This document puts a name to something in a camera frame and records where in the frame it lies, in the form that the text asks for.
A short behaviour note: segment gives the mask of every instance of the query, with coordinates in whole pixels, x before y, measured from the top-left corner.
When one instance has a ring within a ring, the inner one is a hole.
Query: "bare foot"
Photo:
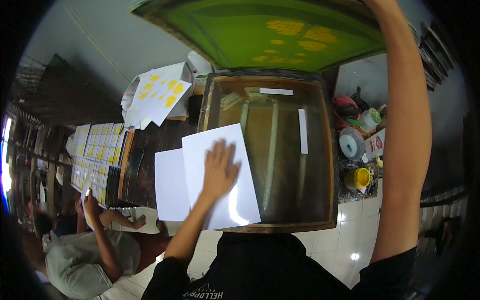
[[[140,218],[133,222],[133,229],[140,229],[146,224],[145,215],[142,215]]]

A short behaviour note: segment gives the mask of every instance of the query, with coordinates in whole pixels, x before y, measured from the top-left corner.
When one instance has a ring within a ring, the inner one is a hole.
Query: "yellow ink print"
[[[178,95],[183,92],[183,83],[179,83],[172,91],[172,93]]]
[[[153,87],[153,85],[151,85],[151,84],[145,84],[144,90],[149,90],[149,91],[151,92],[151,91],[152,91],[152,87]]]
[[[171,90],[177,84],[176,80],[172,80],[168,83],[167,90]]]
[[[274,56],[273,59],[269,62],[284,62],[285,58]]]
[[[160,79],[160,75],[157,75],[157,76],[153,76],[152,74],[150,74],[150,81],[157,81],[158,79]]]
[[[295,21],[273,20],[266,23],[267,28],[276,30],[281,35],[294,36],[298,34],[304,24]]]
[[[174,96],[168,97],[168,98],[165,100],[165,108],[169,108],[170,106],[172,106],[172,104],[173,104],[173,102],[175,102],[175,100],[177,100],[177,98],[174,97]]]
[[[336,36],[332,35],[332,31],[325,27],[312,28],[303,37],[327,43],[336,42]]]
[[[289,64],[296,65],[297,63],[305,62],[304,60],[288,60]]]
[[[320,44],[320,43],[311,42],[311,41],[300,41],[299,45],[304,47],[305,50],[309,50],[309,51],[320,51],[327,46],[325,44]]]
[[[140,96],[138,96],[140,99],[145,99],[147,97],[148,93],[142,93],[140,92]]]
[[[256,62],[263,62],[265,59],[267,59],[268,57],[267,56],[255,56],[252,61],[256,61]]]

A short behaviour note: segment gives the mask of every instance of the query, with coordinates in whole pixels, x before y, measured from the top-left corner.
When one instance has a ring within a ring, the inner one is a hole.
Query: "white paper strip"
[[[302,154],[308,154],[307,121],[306,121],[304,109],[299,109],[299,121],[300,121],[300,152]]]
[[[241,163],[237,181],[212,208],[204,229],[221,229],[260,222],[257,197],[240,124],[220,127],[182,138],[185,176],[191,207],[202,191],[205,174],[205,153],[215,141],[224,139],[226,145],[235,144],[233,162]]]
[[[155,153],[155,197],[158,219],[183,221],[190,212],[183,150]]]
[[[282,90],[279,88],[260,88],[260,94],[293,95],[293,90]]]

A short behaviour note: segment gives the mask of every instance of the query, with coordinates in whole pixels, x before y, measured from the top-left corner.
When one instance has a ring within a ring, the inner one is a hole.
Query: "paint container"
[[[370,183],[370,172],[366,168],[348,171],[343,177],[343,183],[351,190],[364,188]]]
[[[360,115],[360,122],[365,123],[365,126],[360,126],[360,128],[364,132],[371,132],[375,128],[377,128],[377,125],[380,124],[380,121],[382,118],[380,118],[380,114],[378,111],[374,108],[370,108],[369,110],[364,111]]]

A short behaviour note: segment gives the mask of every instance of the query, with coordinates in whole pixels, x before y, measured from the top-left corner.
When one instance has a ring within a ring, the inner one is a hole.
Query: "person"
[[[157,234],[104,229],[100,208],[91,195],[84,201],[93,232],[64,235],[43,251],[35,234],[20,230],[28,261],[50,283],[71,299],[91,299],[101,295],[121,278],[144,270],[167,247],[170,237],[163,222]]]
[[[68,214],[69,205],[65,205],[62,213],[56,217],[51,217],[49,214],[42,211],[34,212],[34,224],[39,237],[43,237],[51,230],[53,230],[57,237],[67,234],[82,233],[90,230],[85,221],[82,201],[80,200],[80,193],[74,193],[75,195],[72,197],[72,202],[76,202],[77,214],[75,215]],[[120,211],[106,209],[100,214],[100,221],[102,222],[104,228],[109,227],[113,221],[116,221],[122,226],[140,229],[145,225],[145,216],[143,215],[132,222],[126,216],[122,215]]]
[[[382,214],[373,255],[360,271],[360,282],[347,288],[306,256],[305,247],[291,234],[229,232],[218,241],[208,272],[190,282],[186,270],[205,218],[237,173],[237,167],[228,166],[232,148],[224,150],[219,142],[205,159],[203,191],[155,267],[143,300],[404,299],[432,146],[430,108],[418,48],[398,3],[363,1],[384,35],[389,87]]]

